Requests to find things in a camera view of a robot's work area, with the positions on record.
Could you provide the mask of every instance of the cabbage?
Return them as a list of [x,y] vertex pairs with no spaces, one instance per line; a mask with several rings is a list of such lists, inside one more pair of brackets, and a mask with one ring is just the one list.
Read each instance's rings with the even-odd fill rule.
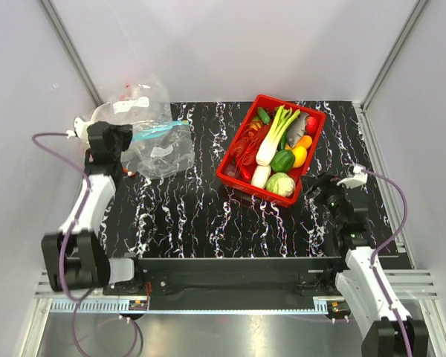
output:
[[285,173],[275,173],[266,183],[266,190],[282,197],[289,197],[295,189],[296,183]]

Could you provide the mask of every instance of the black marble table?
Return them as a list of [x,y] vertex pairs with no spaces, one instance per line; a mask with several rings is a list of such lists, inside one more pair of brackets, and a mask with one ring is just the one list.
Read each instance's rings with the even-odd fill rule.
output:
[[[350,164],[372,169],[350,102],[300,102],[323,111],[326,123],[303,184],[334,170],[346,176]],[[216,168],[251,103],[175,103],[174,120],[188,120],[195,165],[170,178],[125,178],[106,210],[100,241],[108,256],[139,257],[321,257],[336,256],[334,221],[324,207],[302,194],[290,208],[242,195],[221,185]],[[369,178],[368,227],[382,242],[390,234],[377,182]],[[389,245],[383,254],[395,254]]]

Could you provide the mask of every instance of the sticker label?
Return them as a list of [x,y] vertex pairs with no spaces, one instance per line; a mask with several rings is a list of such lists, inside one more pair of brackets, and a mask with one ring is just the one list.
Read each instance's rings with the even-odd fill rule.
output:
[[164,156],[169,155],[173,151],[173,146],[170,145],[169,147],[166,147],[165,149],[161,147],[154,147],[152,149],[152,152],[150,153],[151,158],[163,158]]
[[112,104],[114,114],[126,113],[133,106],[138,106],[140,108],[147,108],[149,106],[149,98],[148,97],[139,97],[134,100],[123,100],[123,101],[116,102],[116,103]]
[[146,300],[129,300],[129,311],[149,311],[150,296]]

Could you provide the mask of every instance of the red pepper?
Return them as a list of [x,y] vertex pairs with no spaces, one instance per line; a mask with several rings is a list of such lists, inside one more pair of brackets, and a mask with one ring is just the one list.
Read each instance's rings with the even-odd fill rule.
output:
[[253,175],[250,174],[250,171],[245,166],[239,167],[239,173],[241,173],[241,177],[244,181],[249,182]]

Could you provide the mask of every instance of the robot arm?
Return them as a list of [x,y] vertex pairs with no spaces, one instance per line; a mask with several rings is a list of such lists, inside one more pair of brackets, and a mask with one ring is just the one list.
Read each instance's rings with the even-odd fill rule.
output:
[[102,121],[83,126],[83,123],[78,121],[75,122],[73,132],[90,146],[85,155],[85,173],[88,175],[90,187],[87,181],[83,181],[70,216],[57,232],[45,235],[42,240],[48,279],[51,288],[56,292],[62,291],[59,251],[88,188],[88,199],[66,246],[64,278],[68,288],[72,290],[104,287],[117,281],[131,280],[135,273],[133,260],[108,259],[97,239],[104,212],[122,179],[120,154],[129,148],[132,126],[117,126]]
[[308,191],[308,195],[317,193],[315,199],[335,218],[334,238],[343,258],[338,267],[327,269],[323,281],[335,287],[348,303],[363,337],[363,357],[391,357],[404,352],[394,308],[406,327],[413,356],[426,356],[428,332],[425,323],[411,318],[393,291],[378,257],[374,267],[381,284],[372,269],[375,243],[365,227],[366,195],[360,190],[352,190],[366,184],[366,180],[363,167],[355,165],[352,176],[339,179],[322,174]]

